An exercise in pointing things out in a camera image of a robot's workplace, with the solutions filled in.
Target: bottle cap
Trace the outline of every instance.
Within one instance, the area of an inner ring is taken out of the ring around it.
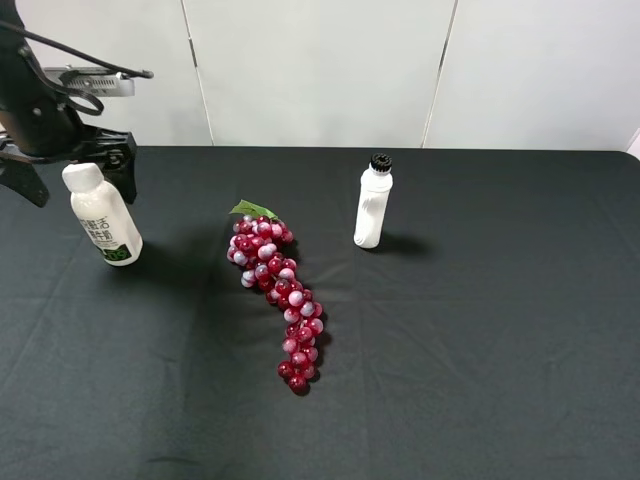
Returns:
[[[386,173],[391,171],[392,165],[391,157],[384,153],[376,153],[371,157],[371,168],[373,168],[376,172]]]
[[[95,163],[80,163],[65,167],[62,180],[70,192],[85,193],[97,188],[104,181],[104,175]]]

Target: pink grape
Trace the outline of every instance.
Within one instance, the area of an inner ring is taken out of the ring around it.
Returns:
[[[262,238],[270,238],[271,237],[271,224],[267,222],[258,223],[258,235]]]
[[[318,359],[318,349],[316,347],[304,346],[300,348],[300,351],[307,356],[310,362],[315,362]]]
[[[306,378],[307,380],[312,379],[313,377],[316,376],[316,367],[313,363],[309,363],[309,365],[307,365],[305,367],[305,369],[302,371],[302,376],[304,378]]]
[[[269,260],[269,263],[267,263],[267,266],[269,267],[269,273],[273,275],[278,275],[280,273],[280,270],[282,270],[282,260],[274,257],[271,260]]]
[[[296,268],[298,268],[298,264],[296,263],[296,261],[293,258],[285,259],[285,261],[282,262],[282,266],[284,268],[290,268],[294,272],[296,271]]]
[[[280,270],[280,273],[278,273],[278,276],[289,281],[296,279],[296,274],[290,268],[283,268]]]
[[[283,295],[278,299],[278,307],[280,307],[280,310],[282,311],[285,311],[291,307],[291,304],[289,303],[287,297]]]
[[[307,327],[309,327],[313,331],[314,335],[320,335],[322,333],[322,330],[324,330],[324,324],[319,318],[312,318],[311,320],[309,320],[307,322]]]
[[[267,280],[270,276],[269,268],[265,264],[261,264],[256,267],[256,278],[258,281]]]
[[[240,266],[246,265],[248,260],[249,259],[246,257],[246,255],[242,253],[240,250],[238,250],[236,253],[233,254],[233,261]]]
[[[307,379],[303,375],[296,374],[289,379],[289,388],[294,393],[304,393],[307,389]]]
[[[291,364],[291,362],[280,362],[280,364],[278,365],[278,375],[280,375],[282,378],[286,378],[289,379],[291,377],[293,377],[295,375],[295,370],[293,369],[293,365]]]
[[[302,293],[293,291],[289,294],[289,303],[292,307],[299,307],[304,303],[304,298],[302,297]]]
[[[240,222],[240,225],[238,225],[238,230],[240,231],[240,233],[244,233],[245,235],[247,233],[251,233],[251,224],[249,222]]]
[[[287,308],[284,311],[284,319],[288,323],[296,323],[297,321],[300,320],[300,312],[298,312],[297,310],[294,310],[293,308]]]
[[[296,332],[300,329],[299,323],[290,323],[287,325],[287,328],[284,331],[286,337],[293,337]]]
[[[237,248],[240,248],[240,245],[242,244],[242,242],[247,240],[247,236],[244,233],[239,233],[234,238],[235,238],[235,240],[233,241],[233,243],[235,244],[235,246]]]
[[[309,327],[302,327],[298,330],[298,333],[296,333],[296,339],[300,343],[304,343],[308,340],[311,340],[312,338],[313,338],[313,331]]]
[[[298,350],[298,341],[295,338],[285,338],[282,349],[287,353],[294,353]]]
[[[282,227],[277,223],[271,225],[271,236],[273,238],[280,238],[282,236]]]
[[[229,250],[227,250],[227,260],[229,260],[231,263],[236,263],[236,261],[233,259],[233,255],[238,251],[238,249],[236,247],[229,247]]]
[[[285,280],[284,278],[276,280],[276,292],[289,298],[289,294],[291,293],[291,284],[289,283],[289,280]]]
[[[313,306],[313,302],[304,302],[304,304],[300,308],[300,315],[302,315],[303,317],[310,317],[311,315],[313,315],[314,310],[315,307]]]
[[[309,359],[302,352],[295,352],[291,354],[291,363],[295,368],[304,368],[309,364]]]
[[[269,245],[263,245],[258,249],[258,258],[266,262],[271,259],[273,253],[274,251],[269,247]]]

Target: black cable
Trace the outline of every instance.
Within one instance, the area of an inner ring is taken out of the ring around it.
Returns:
[[[64,45],[63,43],[56,42],[55,40],[50,40],[46,37],[38,35],[37,33],[28,32],[24,28],[20,28],[16,25],[12,25],[11,23],[0,20],[0,28],[4,28],[5,30],[10,30],[13,33],[17,33],[18,35],[22,35],[23,37],[30,38],[39,43],[44,43],[53,48],[57,48],[58,50],[62,50],[70,55],[73,55],[78,58],[82,58],[91,63],[95,63],[96,65],[100,65],[101,67],[107,68],[109,70],[115,70],[117,72],[126,73],[131,78],[142,77],[142,78],[153,78],[153,72],[148,70],[131,70],[129,68],[119,67],[118,65],[114,65],[113,63],[105,62],[96,57],[92,57],[91,55],[87,55],[86,53],[82,53],[80,50],[76,50],[75,48]]]

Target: white bottle cap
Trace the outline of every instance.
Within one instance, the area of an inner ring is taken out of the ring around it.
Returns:
[[[104,181],[104,175],[95,163],[80,163],[65,167],[62,180],[70,192],[85,193],[97,188]]]

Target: grape bunch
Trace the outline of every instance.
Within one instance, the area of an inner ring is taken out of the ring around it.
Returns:
[[[278,375],[288,381],[294,393],[307,390],[307,380],[316,375],[316,338],[324,329],[322,305],[311,290],[296,279],[297,264],[280,251],[293,242],[293,233],[280,220],[262,215],[245,215],[234,223],[227,259],[245,270],[240,282],[245,288],[256,285],[267,302],[284,312],[287,323],[282,349],[289,360],[278,365]]]

